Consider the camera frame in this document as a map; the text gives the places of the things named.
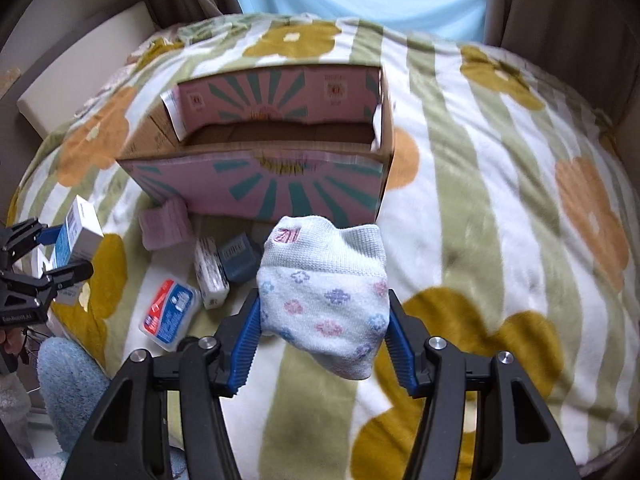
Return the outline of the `person's left hand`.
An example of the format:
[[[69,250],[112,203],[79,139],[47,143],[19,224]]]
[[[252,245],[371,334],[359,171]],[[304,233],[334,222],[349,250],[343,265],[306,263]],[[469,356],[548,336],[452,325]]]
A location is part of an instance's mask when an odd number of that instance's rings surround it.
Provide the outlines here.
[[[0,344],[2,356],[18,356],[24,344],[24,334],[21,327],[0,330]]]

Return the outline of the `white sleeve forearm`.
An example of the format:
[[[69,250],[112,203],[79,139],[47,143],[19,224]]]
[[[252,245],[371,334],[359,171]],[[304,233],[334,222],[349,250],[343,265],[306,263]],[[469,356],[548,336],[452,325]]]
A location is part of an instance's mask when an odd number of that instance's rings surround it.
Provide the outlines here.
[[[6,430],[25,458],[34,451],[28,437],[28,414],[32,408],[28,393],[16,373],[0,379],[0,416]]]

